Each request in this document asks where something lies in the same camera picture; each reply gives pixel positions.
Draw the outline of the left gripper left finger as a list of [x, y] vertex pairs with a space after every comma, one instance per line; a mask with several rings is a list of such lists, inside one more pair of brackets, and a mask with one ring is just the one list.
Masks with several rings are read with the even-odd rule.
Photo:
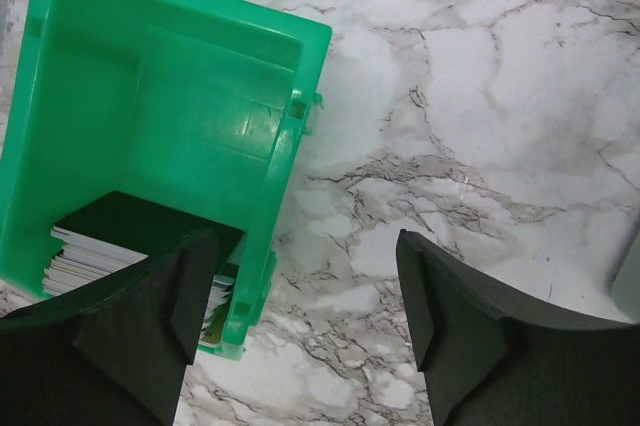
[[172, 424], [217, 257], [214, 232], [192, 232], [2, 317], [2, 424]]

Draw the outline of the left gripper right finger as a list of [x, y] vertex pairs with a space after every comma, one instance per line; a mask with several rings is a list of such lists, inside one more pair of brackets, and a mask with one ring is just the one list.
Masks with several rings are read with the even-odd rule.
[[437, 425], [635, 425], [639, 328], [530, 296], [412, 231], [396, 264]]

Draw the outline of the green plastic bin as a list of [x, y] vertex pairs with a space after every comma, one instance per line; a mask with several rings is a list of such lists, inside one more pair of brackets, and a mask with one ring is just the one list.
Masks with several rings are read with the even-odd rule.
[[29, 0], [1, 156], [1, 276], [31, 295], [54, 222], [121, 191], [244, 232], [217, 343], [239, 359], [332, 31], [243, 0]]

